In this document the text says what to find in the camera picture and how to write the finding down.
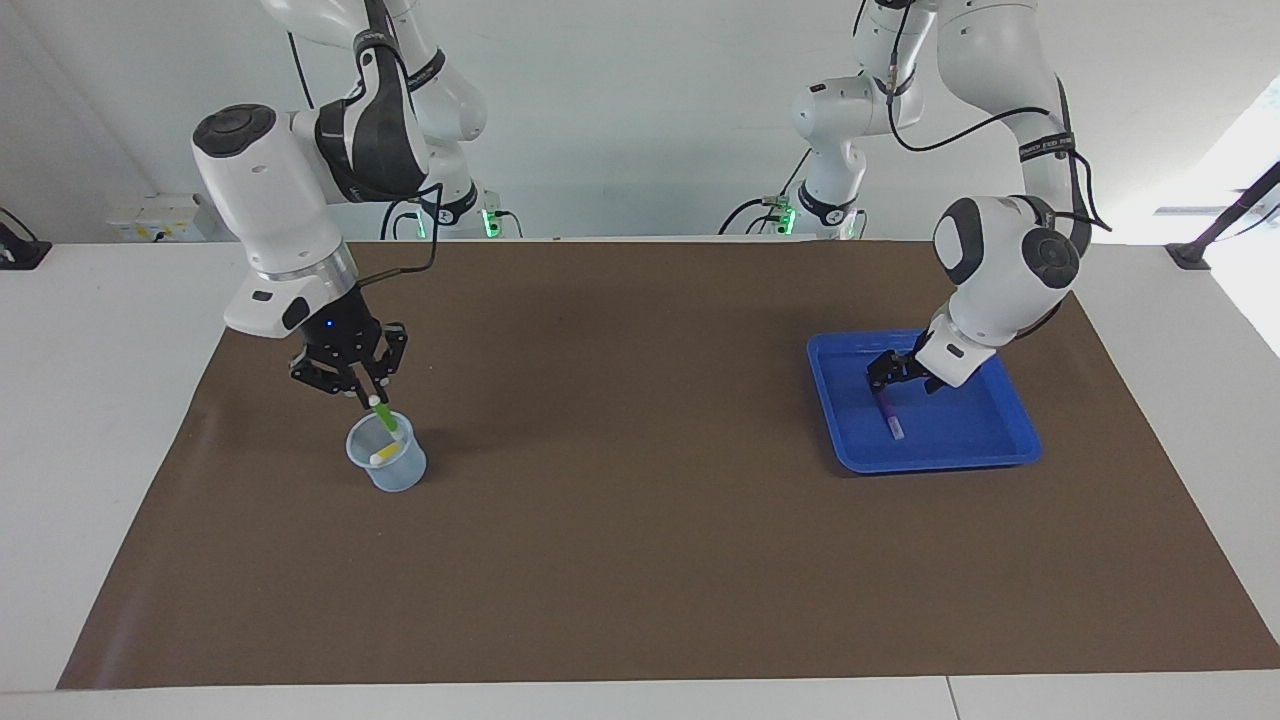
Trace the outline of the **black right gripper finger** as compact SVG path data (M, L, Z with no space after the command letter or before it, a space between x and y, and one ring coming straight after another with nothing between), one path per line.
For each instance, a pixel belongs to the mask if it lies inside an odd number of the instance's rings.
M374 382L381 401L389 401L388 388L401 369L408 338L403 323L388 323L381 327L380 350L374 359Z
M296 357L291 363L291 378L326 395L343 395L369 406L369 393L351 366L334 369L311 357Z

